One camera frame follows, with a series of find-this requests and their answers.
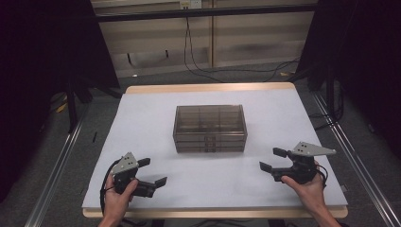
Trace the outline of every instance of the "wrist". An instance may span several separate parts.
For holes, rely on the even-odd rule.
[[[336,219],[331,215],[326,207],[315,210],[310,213],[312,217],[319,223],[321,227],[338,227],[340,226]]]
[[[97,227],[115,227],[118,226],[119,221],[112,218],[103,218],[102,221],[97,225]]]

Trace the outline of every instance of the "white table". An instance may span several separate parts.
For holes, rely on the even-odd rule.
[[[176,107],[242,104],[248,138],[244,152],[177,153],[173,140]],[[305,108],[291,83],[236,83],[133,86],[123,95],[82,204],[88,218],[102,217],[99,187],[110,164],[127,152],[150,158],[137,178],[168,177],[153,198],[130,203],[129,218],[308,218],[295,192],[259,168],[290,167],[272,148],[298,142],[319,145]],[[325,201],[336,218],[347,201],[325,156],[316,160],[329,178]]]

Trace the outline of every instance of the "gray carpet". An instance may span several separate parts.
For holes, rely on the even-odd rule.
[[[242,69],[266,70],[274,68],[276,64],[243,65]],[[286,70],[294,71],[296,65]],[[224,82],[258,82],[264,81],[271,73],[253,72],[218,72],[208,74]],[[270,81],[283,81],[286,77],[276,76]],[[138,78],[121,79],[121,89],[125,91],[131,85],[147,84],[184,84],[209,83],[215,80],[194,76],[190,72],[170,73]],[[300,98],[309,114],[318,114],[319,108],[307,90],[305,79],[295,82]],[[113,123],[119,100],[107,96],[98,90],[92,90],[94,100],[88,104],[88,112],[83,119],[82,128],[76,144],[72,149],[67,166],[62,173],[60,183],[44,216],[42,226],[96,226],[98,219],[85,218],[81,212],[81,205],[87,186],[92,176],[99,153]],[[78,111],[82,112],[84,105],[78,104]],[[312,124],[318,127],[325,123],[322,118],[311,118]],[[391,202],[394,211],[401,212],[401,199],[398,197],[401,183],[397,181],[401,174],[401,161],[389,150],[386,142],[380,135],[371,133],[367,127],[369,122],[363,117],[355,105],[345,97],[344,116],[340,124],[345,130],[358,156],[367,166],[380,189]],[[9,196],[0,204],[0,226],[23,226],[42,192],[42,188],[57,161],[68,131],[67,111],[52,113],[46,121],[42,140],[39,143],[24,176],[13,186]],[[335,148],[337,155],[329,156],[329,161],[341,185],[345,185],[344,192],[349,202],[349,215],[341,222],[350,226],[385,226],[385,222],[377,212],[374,203],[360,183],[342,149],[326,127],[317,131],[324,147]],[[288,219],[287,223],[294,222],[299,226],[316,226],[313,219]],[[188,226],[194,220],[168,220],[166,226]],[[247,223],[247,226],[268,226],[263,219]]]

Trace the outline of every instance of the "hand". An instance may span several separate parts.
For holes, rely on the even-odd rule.
[[[311,182],[305,184],[298,184],[288,176],[283,176],[281,181],[294,189],[306,210],[320,226],[340,226],[325,205],[323,181],[319,173]]]
[[[126,187],[125,191],[120,195],[115,192],[113,176],[109,175],[106,182],[106,188],[111,188],[106,191],[104,217],[98,227],[117,226],[123,219],[128,202],[132,200],[132,192],[136,189],[138,180],[132,180]]]

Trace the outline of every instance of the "wall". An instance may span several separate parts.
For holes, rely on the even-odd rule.
[[[238,8],[290,4],[310,4],[317,0],[203,0],[205,8]],[[180,8],[179,1],[115,1],[92,0],[96,14],[173,10]],[[192,44],[196,62],[200,67],[219,67],[238,64],[291,61],[301,55],[313,12],[274,13],[189,18]],[[109,48],[119,77],[131,75],[132,66],[121,65],[118,60],[132,53],[133,68],[158,67],[165,51],[170,54],[164,60],[164,72],[185,70],[183,48],[186,20],[165,19],[101,23],[104,39]],[[158,53],[157,61],[143,64],[144,53]]]

